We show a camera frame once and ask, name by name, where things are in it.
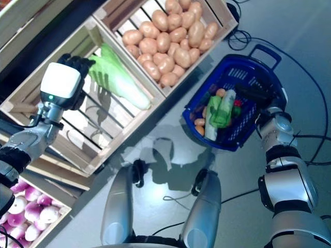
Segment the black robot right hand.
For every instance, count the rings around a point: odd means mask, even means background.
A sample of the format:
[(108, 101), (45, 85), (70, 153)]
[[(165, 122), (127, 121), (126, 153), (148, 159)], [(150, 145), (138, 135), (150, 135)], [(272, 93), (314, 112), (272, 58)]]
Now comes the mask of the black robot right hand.
[(259, 108), (267, 108), (271, 103), (277, 99), (277, 96), (271, 92), (264, 91), (256, 84), (249, 86), (238, 82), (235, 84), (236, 93), (247, 100), (254, 102)]

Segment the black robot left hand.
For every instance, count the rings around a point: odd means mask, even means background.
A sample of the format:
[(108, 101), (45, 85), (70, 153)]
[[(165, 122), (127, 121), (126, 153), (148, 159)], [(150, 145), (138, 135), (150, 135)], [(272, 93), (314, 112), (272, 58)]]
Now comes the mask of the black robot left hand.
[(71, 56), (71, 54), (63, 54), (57, 62), (59, 64), (76, 69), (80, 74), (80, 79), (78, 80), (78, 85), (73, 91), (73, 96), (69, 100), (60, 100), (60, 106), (65, 110), (78, 110), (82, 105), (85, 94), (83, 91), (84, 79), (88, 74), (88, 71), (92, 65), (96, 62), (95, 60), (89, 60), (80, 56)]

